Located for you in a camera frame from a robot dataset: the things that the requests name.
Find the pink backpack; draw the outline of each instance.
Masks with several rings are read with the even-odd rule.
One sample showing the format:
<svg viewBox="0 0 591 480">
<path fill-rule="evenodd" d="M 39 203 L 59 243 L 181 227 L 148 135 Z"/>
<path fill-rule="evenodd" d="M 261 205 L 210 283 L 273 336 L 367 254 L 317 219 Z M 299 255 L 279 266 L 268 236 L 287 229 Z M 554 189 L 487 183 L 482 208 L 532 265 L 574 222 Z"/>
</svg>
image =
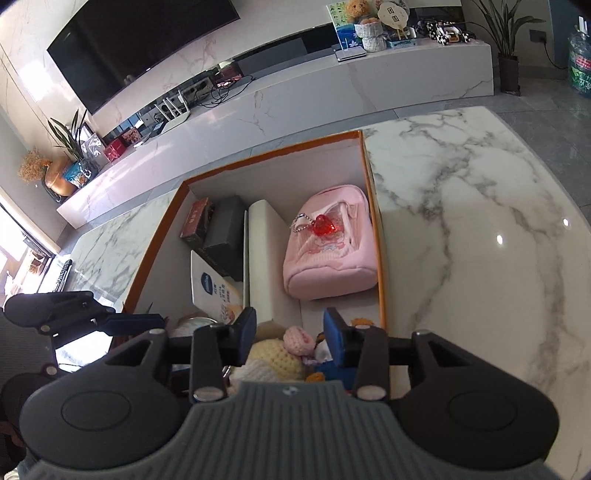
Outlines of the pink backpack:
<svg viewBox="0 0 591 480">
<path fill-rule="evenodd" d="M 374 229 L 363 191 L 344 185 L 314 195 L 291 225 L 285 291 L 314 300 L 364 291 L 377 282 Z"/>
</svg>

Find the white marble tv cabinet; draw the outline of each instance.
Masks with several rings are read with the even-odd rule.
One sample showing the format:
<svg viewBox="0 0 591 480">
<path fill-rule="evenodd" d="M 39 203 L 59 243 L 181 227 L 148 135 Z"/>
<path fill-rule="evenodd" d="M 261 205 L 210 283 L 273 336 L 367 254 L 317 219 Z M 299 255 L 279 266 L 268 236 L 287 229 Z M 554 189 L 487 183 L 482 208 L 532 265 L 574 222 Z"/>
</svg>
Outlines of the white marble tv cabinet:
<svg viewBox="0 0 591 480">
<path fill-rule="evenodd" d="M 57 211 L 75 228 L 168 180 L 246 148 L 402 106 L 493 95 L 490 45 L 417 46 L 338 63 L 331 55 L 254 81 L 127 153 Z"/>
</svg>

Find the green leaves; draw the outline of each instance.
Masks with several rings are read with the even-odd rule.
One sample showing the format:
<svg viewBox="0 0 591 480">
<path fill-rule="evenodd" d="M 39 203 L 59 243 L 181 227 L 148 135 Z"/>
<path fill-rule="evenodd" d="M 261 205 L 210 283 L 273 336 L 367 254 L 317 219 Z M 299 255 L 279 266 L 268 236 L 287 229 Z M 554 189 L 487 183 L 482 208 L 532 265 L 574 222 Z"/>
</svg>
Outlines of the green leaves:
<svg viewBox="0 0 591 480">
<path fill-rule="evenodd" d="M 85 110 L 84 114 L 82 115 L 82 119 L 78 123 L 79 113 L 78 110 L 76 110 L 74 118 L 72 119 L 71 128 L 66 127 L 64 124 L 54 118 L 47 122 L 51 132 L 54 134 L 58 142 L 61 143 L 61 148 L 65 148 L 76 160 L 84 159 L 84 155 L 80 147 L 80 134 L 82 133 L 82 127 L 84 126 L 84 120 L 87 113 L 88 110 Z"/>
<path fill-rule="evenodd" d="M 545 20 L 534 18 L 530 15 L 515 19 L 515 14 L 522 0 L 516 0 L 509 10 L 506 0 L 501 0 L 499 10 L 493 0 L 487 0 L 488 6 L 483 0 L 472 0 L 484 16 L 488 28 L 483 27 L 492 37 L 501 57 L 510 59 L 515 54 L 515 38 L 523 25 L 528 23 L 543 23 Z"/>
</svg>

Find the toy car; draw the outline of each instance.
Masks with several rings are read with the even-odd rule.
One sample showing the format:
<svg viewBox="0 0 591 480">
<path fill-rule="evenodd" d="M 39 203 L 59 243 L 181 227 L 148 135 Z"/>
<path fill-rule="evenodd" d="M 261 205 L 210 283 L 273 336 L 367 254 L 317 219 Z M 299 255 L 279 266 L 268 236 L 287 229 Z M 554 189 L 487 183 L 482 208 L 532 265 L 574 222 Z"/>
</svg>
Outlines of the toy car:
<svg viewBox="0 0 591 480">
<path fill-rule="evenodd" d="M 470 35 L 461 31 L 454 22 L 428 22 L 426 27 L 429 38 L 437 40 L 441 45 L 470 41 Z"/>
</svg>

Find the painting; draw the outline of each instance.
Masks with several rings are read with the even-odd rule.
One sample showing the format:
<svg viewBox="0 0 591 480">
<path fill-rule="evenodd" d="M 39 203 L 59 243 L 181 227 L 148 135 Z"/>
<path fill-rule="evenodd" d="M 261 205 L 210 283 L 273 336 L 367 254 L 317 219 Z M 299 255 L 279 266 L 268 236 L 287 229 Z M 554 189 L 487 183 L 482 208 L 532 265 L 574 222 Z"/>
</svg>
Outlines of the painting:
<svg viewBox="0 0 591 480">
<path fill-rule="evenodd" d="M 346 3 L 347 2 L 337 2 L 335 4 L 326 5 L 333 25 L 335 26 L 336 35 L 339 37 L 340 47 L 343 50 L 357 47 L 362 44 L 361 39 L 355 34 L 355 25 L 347 22 L 347 13 L 345 11 Z"/>
</svg>

